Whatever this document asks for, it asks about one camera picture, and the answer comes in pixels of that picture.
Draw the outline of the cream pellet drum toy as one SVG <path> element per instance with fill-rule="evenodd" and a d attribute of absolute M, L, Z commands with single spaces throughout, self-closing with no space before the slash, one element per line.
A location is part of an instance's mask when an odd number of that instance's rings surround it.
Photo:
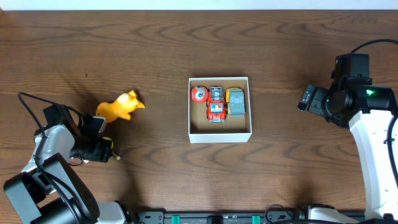
<path fill-rule="evenodd" d="M 120 161 L 121 157 L 119 155 L 117 155 L 114 151 L 113 151 L 113 147 L 114 147 L 114 143 L 113 140 L 109 137 L 103 137 L 103 139 L 109 141 L 111 143 L 111 150 L 112 150 L 112 155 L 113 157 L 115 157 L 116 160 Z"/>

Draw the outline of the yellow grey toy truck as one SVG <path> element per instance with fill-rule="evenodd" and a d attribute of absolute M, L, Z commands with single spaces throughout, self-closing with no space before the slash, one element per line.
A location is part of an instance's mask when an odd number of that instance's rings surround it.
<path fill-rule="evenodd" d="M 243 89 L 241 88 L 228 88 L 226 90 L 226 111 L 230 116 L 244 116 L 245 110 L 245 97 Z"/>

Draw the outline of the red toy fire truck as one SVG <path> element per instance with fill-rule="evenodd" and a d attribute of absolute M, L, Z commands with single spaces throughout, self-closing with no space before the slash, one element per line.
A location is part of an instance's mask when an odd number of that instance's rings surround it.
<path fill-rule="evenodd" d="M 221 86 L 212 86 L 206 101 L 206 118 L 209 123 L 223 123 L 226 120 L 226 108 Z"/>

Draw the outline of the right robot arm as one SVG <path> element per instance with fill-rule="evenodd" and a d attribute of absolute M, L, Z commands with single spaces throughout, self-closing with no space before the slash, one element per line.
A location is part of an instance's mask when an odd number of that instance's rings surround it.
<path fill-rule="evenodd" d="M 348 128 L 358 148 L 366 223 L 397 223 L 397 102 L 391 88 L 308 85 L 297 106 Z"/>

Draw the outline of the white cardboard box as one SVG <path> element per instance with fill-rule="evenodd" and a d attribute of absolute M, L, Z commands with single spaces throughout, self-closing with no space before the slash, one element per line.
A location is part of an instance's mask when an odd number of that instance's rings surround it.
<path fill-rule="evenodd" d="M 244 116 L 230 116 L 226 112 L 223 123 L 209 123 L 206 118 L 206 101 L 195 103 L 190 97 L 191 89 L 196 85 L 223 88 L 225 108 L 226 90 L 228 88 L 241 88 L 245 97 Z M 191 143 L 232 143 L 247 142 L 252 134 L 251 102 L 249 94 L 249 80 L 247 77 L 207 77 L 190 78 L 188 81 L 188 136 Z"/>

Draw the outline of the orange rubber animal toy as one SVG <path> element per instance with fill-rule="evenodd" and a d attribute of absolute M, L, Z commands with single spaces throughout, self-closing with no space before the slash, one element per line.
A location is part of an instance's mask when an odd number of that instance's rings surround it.
<path fill-rule="evenodd" d="M 104 117 L 107 123 L 116 121 L 118 118 L 130 120 L 133 111 L 145 108 L 143 102 L 137 98 L 134 90 L 123 93 L 113 103 L 100 103 L 96 109 L 96 115 Z"/>

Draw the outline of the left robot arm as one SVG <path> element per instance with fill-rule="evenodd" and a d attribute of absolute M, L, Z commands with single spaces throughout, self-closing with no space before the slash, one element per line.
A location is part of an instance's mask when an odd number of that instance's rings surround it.
<path fill-rule="evenodd" d="M 75 123 L 71 111 L 59 104 L 44 109 L 47 125 L 34 135 L 32 157 L 4 192 L 23 223 L 130 223 L 119 202 L 97 202 L 70 164 L 108 161 L 112 142 L 98 136 L 105 118 L 81 114 Z"/>

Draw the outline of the red ball toy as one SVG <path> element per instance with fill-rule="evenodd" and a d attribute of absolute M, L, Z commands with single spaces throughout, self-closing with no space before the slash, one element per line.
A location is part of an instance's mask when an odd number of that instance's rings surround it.
<path fill-rule="evenodd" d="M 204 103 L 208 98 L 208 89 L 203 85 L 196 85 L 190 91 L 190 97 L 195 103 Z"/>

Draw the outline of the black mounting rail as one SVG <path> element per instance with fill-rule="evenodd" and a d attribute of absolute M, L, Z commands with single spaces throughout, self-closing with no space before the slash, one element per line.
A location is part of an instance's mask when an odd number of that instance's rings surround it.
<path fill-rule="evenodd" d="M 268 224 L 268 223 L 366 223 L 364 212 L 339 212 L 322 204 L 285 208 L 273 204 L 265 211 L 167 212 L 148 210 L 136 213 L 137 222 L 144 224 Z"/>

